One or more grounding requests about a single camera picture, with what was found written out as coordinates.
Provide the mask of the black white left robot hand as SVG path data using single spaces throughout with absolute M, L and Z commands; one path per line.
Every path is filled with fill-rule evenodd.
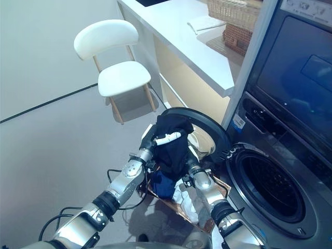
M 150 124 L 142 135 L 140 149 L 147 150 L 152 155 L 154 155 L 157 146 L 168 144 L 176 139 L 179 139 L 182 136 L 181 132 L 176 131 L 171 134 L 166 133 L 161 137 L 158 137 L 156 132 L 157 132 L 157 125 Z

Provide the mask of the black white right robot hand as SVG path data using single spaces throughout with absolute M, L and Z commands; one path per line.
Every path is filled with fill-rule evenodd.
M 188 171 L 199 165 L 199 157 L 192 146 L 188 146 L 187 148 L 186 165 Z

